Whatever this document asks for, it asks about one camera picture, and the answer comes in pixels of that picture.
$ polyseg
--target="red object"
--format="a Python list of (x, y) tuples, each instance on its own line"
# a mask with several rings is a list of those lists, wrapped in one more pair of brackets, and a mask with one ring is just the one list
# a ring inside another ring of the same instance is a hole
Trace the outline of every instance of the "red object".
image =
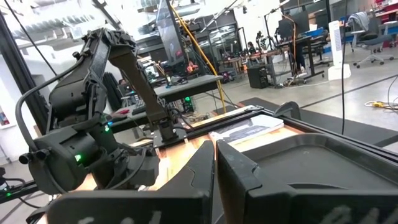
[(377, 5), (381, 5), (381, 4), (384, 2), (384, 0), (374, 0), (374, 2), (375, 2)]
[[(384, 7), (383, 11), (384, 12), (389, 12), (389, 11), (393, 11), (393, 10), (396, 10), (396, 9), (398, 9), (398, 3), (395, 3), (395, 4), (392, 4), (392, 5)], [(385, 22), (390, 21), (389, 20), (389, 16), (390, 16), (390, 14), (386, 14), (386, 15), (381, 16), (381, 22), (385, 23)]]
[(118, 114), (128, 114), (130, 112), (129, 109), (118, 111)]

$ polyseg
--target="white wall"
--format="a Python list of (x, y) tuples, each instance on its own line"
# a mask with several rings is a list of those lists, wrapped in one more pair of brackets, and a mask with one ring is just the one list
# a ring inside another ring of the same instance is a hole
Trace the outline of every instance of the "white wall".
[[(238, 27), (244, 27), (246, 34), (246, 41), (252, 42), (256, 46), (256, 36), (259, 31), (264, 36), (267, 36), (266, 22), (264, 15), (270, 12), (272, 9), (279, 6), (279, 0), (257, 0), (251, 1), (246, 5), (248, 13), (243, 14), (241, 8), (234, 9), (234, 14)], [(271, 14), (268, 18), (268, 28), (270, 36), (273, 37), (276, 28), (278, 28), (278, 21), (282, 19), (280, 11)], [(242, 31), (239, 32), (241, 44), (245, 48), (244, 38)]]

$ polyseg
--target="book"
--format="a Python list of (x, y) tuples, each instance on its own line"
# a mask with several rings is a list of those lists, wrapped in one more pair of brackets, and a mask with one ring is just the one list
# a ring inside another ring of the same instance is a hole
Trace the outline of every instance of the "book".
[(236, 144), (283, 127), (282, 119), (262, 114), (213, 131), (210, 133), (210, 137), (216, 141), (224, 140), (227, 143)]

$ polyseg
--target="computer tower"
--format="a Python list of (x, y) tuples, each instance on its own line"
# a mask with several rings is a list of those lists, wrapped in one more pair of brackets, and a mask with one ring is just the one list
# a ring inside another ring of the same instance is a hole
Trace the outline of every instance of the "computer tower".
[(266, 88), (269, 86), (267, 77), (268, 65), (254, 65), (248, 68), (249, 84), (251, 88)]

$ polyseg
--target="computer monitor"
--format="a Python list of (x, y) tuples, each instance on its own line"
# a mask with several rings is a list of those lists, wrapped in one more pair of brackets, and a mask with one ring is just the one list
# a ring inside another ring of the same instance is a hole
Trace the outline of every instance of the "computer monitor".
[(162, 39), (164, 49), (169, 59), (170, 66), (186, 62), (185, 52), (182, 47), (180, 31), (175, 22), (174, 14), (168, 0), (160, 0), (156, 26)]

